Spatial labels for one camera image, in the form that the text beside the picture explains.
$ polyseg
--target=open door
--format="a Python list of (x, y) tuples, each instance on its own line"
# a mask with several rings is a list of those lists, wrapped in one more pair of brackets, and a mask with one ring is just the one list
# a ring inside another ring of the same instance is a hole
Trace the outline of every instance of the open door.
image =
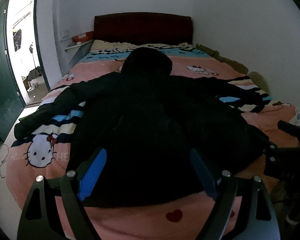
[(5, 28), (8, 1), (0, 5), (0, 139), (3, 141), (24, 108), (7, 54)]

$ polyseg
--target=doorway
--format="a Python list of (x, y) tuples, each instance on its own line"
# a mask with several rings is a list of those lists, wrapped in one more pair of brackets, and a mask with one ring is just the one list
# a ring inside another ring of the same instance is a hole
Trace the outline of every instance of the doorway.
[(9, 0), (7, 47), (11, 67), (27, 105), (42, 102), (48, 93), (34, 37), (34, 0)]

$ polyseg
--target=hello kitty blanket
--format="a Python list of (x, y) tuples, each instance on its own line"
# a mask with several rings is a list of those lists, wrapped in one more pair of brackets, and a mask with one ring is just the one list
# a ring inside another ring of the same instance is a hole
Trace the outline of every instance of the hello kitty blanket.
[[(293, 138), (283, 135), (276, 128), (278, 120), (289, 121), (294, 116), (294, 107), (273, 101), (247, 76), (239, 74), (225, 63), (220, 63), (204, 52), (191, 46), (165, 46), (157, 48), (167, 54), (173, 62), (173, 75), (188, 77), (217, 77), (228, 80), (242, 89), (251, 89), (263, 95), (264, 105), (247, 105), (240, 98), (220, 98), (237, 107), (248, 123), (256, 125), (279, 146), (295, 146)], [(119, 51), (102, 49), (91, 51), (65, 76), (43, 99), (41, 106), (52, 103), (72, 83), (98, 78), (112, 71), (119, 72), (122, 60), (131, 49)], [(7, 158), (7, 186), (22, 209), (31, 185), (38, 175), (47, 179), (64, 175), (69, 161), (71, 136), (84, 111), (84, 102), (64, 115), (53, 117), (49, 123), (39, 127), (28, 138), (15, 141)], [(260, 157), (239, 176), (251, 178), (259, 175), (270, 190), (276, 180), (263, 175), (264, 157)], [(72, 236), (62, 201), (57, 198), (60, 219), (65, 232)], [(207, 220), (213, 200), (204, 192), (162, 205), (136, 208), (86, 208), (86, 212), (102, 239), (195, 239)], [(234, 212), (225, 233), (233, 229), (240, 206), (236, 198)]]

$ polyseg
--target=red heart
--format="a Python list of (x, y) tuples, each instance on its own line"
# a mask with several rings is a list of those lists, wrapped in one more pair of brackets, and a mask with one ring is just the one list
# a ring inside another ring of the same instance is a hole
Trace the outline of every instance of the red heart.
[(175, 211), (173, 212), (169, 212), (166, 214), (166, 218), (167, 220), (169, 220), (170, 222), (179, 222), (182, 218), (182, 211), (180, 209), (176, 209)]

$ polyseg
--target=blue gripper pad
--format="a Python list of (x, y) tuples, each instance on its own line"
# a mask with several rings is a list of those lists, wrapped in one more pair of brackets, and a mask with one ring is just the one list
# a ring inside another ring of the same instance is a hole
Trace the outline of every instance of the blue gripper pad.
[(89, 197), (92, 193), (94, 186), (99, 179), (101, 171), (106, 164), (107, 152), (105, 149), (101, 149), (97, 157), (94, 159), (85, 175), (80, 180), (80, 188), (77, 197), (84, 201), (86, 197)]

